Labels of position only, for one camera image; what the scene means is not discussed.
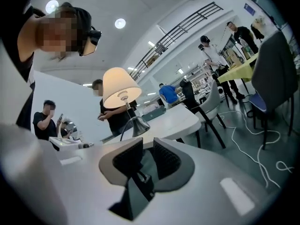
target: yellow tablecloth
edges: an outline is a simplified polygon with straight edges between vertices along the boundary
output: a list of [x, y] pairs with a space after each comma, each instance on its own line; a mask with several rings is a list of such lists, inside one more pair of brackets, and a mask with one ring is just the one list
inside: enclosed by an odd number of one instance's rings
[[250, 59], [248, 59], [245, 63], [243, 63], [239, 67], [230, 69], [227, 73], [224, 73], [217, 79], [219, 80], [220, 83], [223, 83], [225, 81], [230, 81], [233, 79], [252, 78], [253, 70], [250, 67], [250, 63], [253, 62], [255, 59], [257, 59], [257, 57], [258, 57], [258, 53], [252, 56]]

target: staircase railing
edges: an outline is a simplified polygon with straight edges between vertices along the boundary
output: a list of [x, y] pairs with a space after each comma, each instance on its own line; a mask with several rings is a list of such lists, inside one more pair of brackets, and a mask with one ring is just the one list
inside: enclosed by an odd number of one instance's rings
[[140, 60], [130, 73], [134, 80], [137, 80], [142, 72], [151, 66], [159, 56], [161, 56], [170, 45], [176, 43], [176, 40], [188, 33], [190, 29], [196, 26], [203, 20], [207, 20], [209, 16], [223, 10], [220, 6], [212, 2], [201, 9], [195, 11], [182, 22], [172, 28], [166, 35], [164, 35]]

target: gray floor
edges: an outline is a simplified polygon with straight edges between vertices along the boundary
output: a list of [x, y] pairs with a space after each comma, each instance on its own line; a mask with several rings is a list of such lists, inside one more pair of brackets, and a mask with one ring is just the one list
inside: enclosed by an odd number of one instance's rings
[[[247, 87], [250, 94], [254, 94], [254, 89], [251, 83], [247, 83]], [[239, 90], [244, 95], [247, 95], [247, 92], [244, 86], [239, 86]], [[250, 103], [244, 103], [246, 111], [251, 109]], [[295, 108], [299, 107], [299, 91], [295, 96]], [[237, 105], [233, 105], [231, 102], [229, 104], [229, 108], [227, 107], [226, 101], [224, 100], [219, 107], [219, 114], [228, 112], [228, 111], [241, 111], [246, 115], [245, 108], [243, 104], [240, 102]], [[223, 114], [225, 116], [224, 123], [228, 127], [237, 127], [234, 133], [234, 140], [240, 146], [240, 148], [252, 156], [255, 160], [257, 160], [257, 152], [259, 147], [263, 142], [263, 133], [259, 135], [252, 135], [245, 127], [245, 122], [242, 118], [242, 115], [237, 112]], [[260, 127], [260, 120], [256, 120], [256, 130], [253, 129], [253, 119], [246, 118], [248, 128], [254, 132], [258, 133], [263, 129]], [[214, 151], [225, 158], [232, 161], [236, 164], [240, 169], [248, 173], [251, 177], [259, 181], [263, 186], [265, 186], [265, 181], [261, 175], [261, 171], [259, 165], [254, 163], [250, 158], [246, 155], [242, 154], [237, 146], [231, 140], [233, 129], [227, 128], [223, 129], [222, 126], [219, 125], [218, 119], [213, 120], [213, 125], [219, 132], [222, 137], [226, 149], [222, 149], [220, 143], [216, 139], [212, 130], [208, 127], [208, 132], [205, 132], [204, 126], [200, 129], [200, 139], [201, 139], [201, 148], [206, 150]], [[278, 142], [273, 144], [267, 144], [266, 150], [262, 150], [260, 153], [260, 161], [264, 166], [268, 169], [269, 175], [271, 179], [273, 179], [280, 186], [284, 184], [287, 177], [290, 175], [288, 171], [279, 171], [276, 168], [277, 161], [283, 161], [288, 166], [292, 166], [294, 164], [296, 154], [299, 152], [299, 143], [300, 139], [295, 134], [292, 133], [290, 137], [288, 137], [288, 126], [282, 117], [282, 108], [278, 108], [275, 111], [275, 114], [268, 120], [268, 130], [276, 130], [281, 133], [281, 138]], [[278, 138], [277, 133], [268, 132], [267, 141], [271, 142]], [[184, 138], [185, 143], [197, 146], [195, 137]], [[272, 193], [278, 190], [277, 186], [273, 183], [269, 182], [269, 187], [266, 189], [267, 192]]]

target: ceiling light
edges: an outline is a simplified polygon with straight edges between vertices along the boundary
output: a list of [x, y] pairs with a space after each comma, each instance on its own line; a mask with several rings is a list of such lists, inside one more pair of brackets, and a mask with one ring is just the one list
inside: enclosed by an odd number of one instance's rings
[[46, 12], [52, 13], [56, 8], [58, 7], [58, 1], [57, 0], [51, 0], [46, 4]]
[[122, 29], [122, 28], [125, 27], [126, 21], [123, 18], [119, 18], [119, 19], [116, 20], [116, 22], [114, 23], [114, 25], [116, 26], [116, 28]]
[[151, 41], [149, 41], [148, 44], [150, 44], [152, 47], [155, 46], [155, 44], [153, 42], [151, 42]]

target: lamp base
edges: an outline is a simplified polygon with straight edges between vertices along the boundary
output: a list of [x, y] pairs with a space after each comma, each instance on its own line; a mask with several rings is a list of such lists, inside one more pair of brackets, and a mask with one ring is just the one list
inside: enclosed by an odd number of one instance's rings
[[141, 121], [139, 120], [139, 117], [136, 116], [133, 108], [129, 108], [127, 110], [130, 118], [131, 118], [131, 121], [133, 123], [133, 134], [132, 134], [132, 137], [137, 137], [145, 132], [147, 132], [150, 127], [141, 123]]

